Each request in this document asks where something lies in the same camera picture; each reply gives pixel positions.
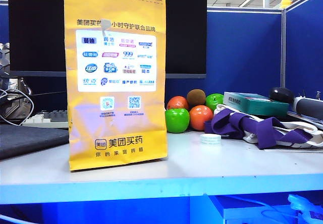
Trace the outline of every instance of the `computer mouse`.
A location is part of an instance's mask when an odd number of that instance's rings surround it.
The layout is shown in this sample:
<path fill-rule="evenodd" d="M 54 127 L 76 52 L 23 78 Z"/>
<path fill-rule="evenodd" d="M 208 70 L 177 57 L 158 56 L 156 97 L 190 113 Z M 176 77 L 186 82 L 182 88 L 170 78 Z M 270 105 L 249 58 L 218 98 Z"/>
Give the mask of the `computer mouse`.
<path fill-rule="evenodd" d="M 274 87 L 269 92 L 269 98 L 291 104 L 294 102 L 294 93 L 287 88 Z"/>

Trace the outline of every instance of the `yellow object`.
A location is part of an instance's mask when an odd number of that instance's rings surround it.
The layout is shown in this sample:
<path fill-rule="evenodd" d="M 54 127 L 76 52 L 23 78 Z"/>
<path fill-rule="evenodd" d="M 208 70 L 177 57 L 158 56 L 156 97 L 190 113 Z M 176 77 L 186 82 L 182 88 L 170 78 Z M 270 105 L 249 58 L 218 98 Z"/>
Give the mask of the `yellow object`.
<path fill-rule="evenodd" d="M 64 3 L 70 170 L 166 157 L 166 0 Z"/>
<path fill-rule="evenodd" d="M 290 6 L 291 4 L 292 4 L 291 0 L 282 0 L 280 8 L 284 9 L 284 8 Z"/>

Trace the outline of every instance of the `white keyboard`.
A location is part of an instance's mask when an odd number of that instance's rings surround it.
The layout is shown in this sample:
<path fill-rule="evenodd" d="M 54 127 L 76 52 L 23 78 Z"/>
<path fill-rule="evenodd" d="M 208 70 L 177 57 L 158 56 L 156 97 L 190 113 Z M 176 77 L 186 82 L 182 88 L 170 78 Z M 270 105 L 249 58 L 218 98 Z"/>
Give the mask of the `white keyboard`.
<path fill-rule="evenodd" d="M 25 127 L 68 128 L 67 110 L 54 110 L 49 113 L 44 111 L 28 118 L 22 125 Z"/>

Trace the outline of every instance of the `computer monitor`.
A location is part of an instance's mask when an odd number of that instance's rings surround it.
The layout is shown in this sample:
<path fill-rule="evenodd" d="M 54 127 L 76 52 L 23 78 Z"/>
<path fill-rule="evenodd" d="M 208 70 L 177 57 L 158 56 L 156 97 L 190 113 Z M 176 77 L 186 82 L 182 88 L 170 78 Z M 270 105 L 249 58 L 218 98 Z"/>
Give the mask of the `computer monitor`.
<path fill-rule="evenodd" d="M 9 0 L 11 74 L 65 77 L 64 0 Z M 206 0 L 167 0 L 167 78 L 204 78 Z"/>

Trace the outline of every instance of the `purple fabric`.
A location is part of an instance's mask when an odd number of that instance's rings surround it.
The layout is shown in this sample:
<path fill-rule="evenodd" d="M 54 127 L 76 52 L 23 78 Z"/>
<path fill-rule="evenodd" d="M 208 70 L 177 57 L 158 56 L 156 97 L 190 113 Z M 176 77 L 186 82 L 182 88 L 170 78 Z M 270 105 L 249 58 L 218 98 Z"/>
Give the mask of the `purple fabric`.
<path fill-rule="evenodd" d="M 258 137 L 258 148 L 265 149 L 276 146 L 276 141 L 305 143 L 312 135 L 302 129 L 295 129 L 286 134 L 277 131 L 274 127 L 285 128 L 284 125 L 274 117 L 257 122 L 243 113 L 234 113 L 230 109 L 224 109 L 214 118 L 205 122 L 205 133 L 229 135 L 232 139 L 242 139 L 244 131 L 253 133 Z"/>

